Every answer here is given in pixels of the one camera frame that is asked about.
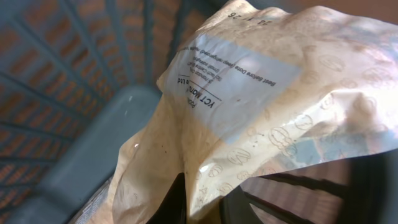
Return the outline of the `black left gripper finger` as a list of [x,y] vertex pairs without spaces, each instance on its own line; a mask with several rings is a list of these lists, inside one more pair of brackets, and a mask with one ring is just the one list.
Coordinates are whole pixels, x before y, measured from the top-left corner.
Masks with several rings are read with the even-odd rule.
[[186,224],[187,198],[185,189],[185,174],[179,173],[158,210],[147,224]]

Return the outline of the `beige vacuum food pouch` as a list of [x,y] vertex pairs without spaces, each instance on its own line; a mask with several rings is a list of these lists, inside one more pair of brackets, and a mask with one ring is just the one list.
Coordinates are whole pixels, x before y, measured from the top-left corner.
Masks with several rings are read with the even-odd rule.
[[147,125],[75,223],[147,223],[179,173],[187,223],[377,223],[397,164],[397,26],[227,2],[157,82]]

